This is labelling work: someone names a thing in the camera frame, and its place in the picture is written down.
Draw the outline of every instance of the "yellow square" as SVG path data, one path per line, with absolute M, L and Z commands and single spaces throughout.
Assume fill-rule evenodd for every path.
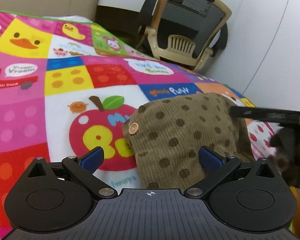
M 47 58 L 52 34 L 14 19 L 0 37 L 0 52 L 17 57 Z
M 255 107 L 255 105 L 253 103 L 251 103 L 251 101 L 247 98 L 240 98 L 240 100 L 242 101 L 242 103 L 245 104 L 245 106 L 247 107 Z
M 92 80 L 85 66 L 46 72 L 44 85 L 46 96 L 93 88 Z

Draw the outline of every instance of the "bed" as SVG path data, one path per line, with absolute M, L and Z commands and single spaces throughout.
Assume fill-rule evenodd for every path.
M 215 92 L 254 107 L 231 87 L 148 57 L 83 21 L 0 11 L 0 238 L 11 230 L 5 197 L 35 157 L 59 162 L 98 144 L 105 161 L 94 175 L 118 192 L 138 188 L 122 124 L 140 105 Z M 246 123 L 254 157 L 273 154 L 271 126 Z

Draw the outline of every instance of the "cartoon truck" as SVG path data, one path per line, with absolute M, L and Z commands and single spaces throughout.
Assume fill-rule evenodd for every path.
M 26 77 L 14 80 L 0 80 L 0 88 L 20 86 L 21 89 L 28 89 L 34 82 L 38 81 L 38 76 Z

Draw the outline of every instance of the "wooden button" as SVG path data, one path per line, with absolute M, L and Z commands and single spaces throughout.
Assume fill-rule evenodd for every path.
M 131 135 L 136 134 L 138 132 L 138 130 L 139 130 L 139 125 L 136 122 L 132 123 L 129 126 L 129 133 Z

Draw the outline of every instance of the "crosshair mark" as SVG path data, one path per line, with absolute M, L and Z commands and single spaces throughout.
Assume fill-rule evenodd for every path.
M 154 196 L 156 193 L 154 193 L 153 191 L 149 191 L 149 192 L 147 192 L 146 194 L 147 194 L 148 196 L 152 197 L 152 196 Z

